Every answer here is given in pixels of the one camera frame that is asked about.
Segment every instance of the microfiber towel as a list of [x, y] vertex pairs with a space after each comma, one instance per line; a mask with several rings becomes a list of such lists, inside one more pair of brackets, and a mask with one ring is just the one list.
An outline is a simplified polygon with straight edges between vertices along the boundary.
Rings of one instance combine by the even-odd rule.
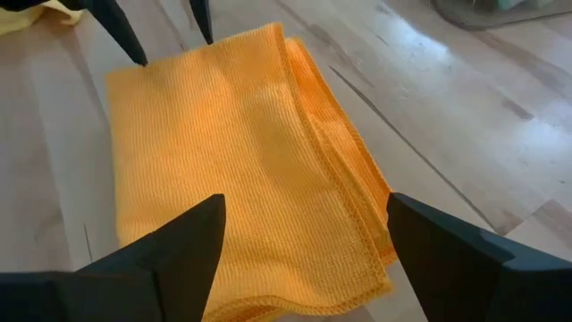
[[66, 17], [62, 19], [62, 24], [73, 25], [81, 18], [82, 11], [69, 10], [56, 0], [47, 1], [17, 13], [0, 8], [0, 35], [29, 27], [42, 15], [46, 8], [64, 13]]
[[225, 195], [205, 321], [341, 314], [391, 289], [390, 188], [280, 24], [107, 85], [122, 246]]

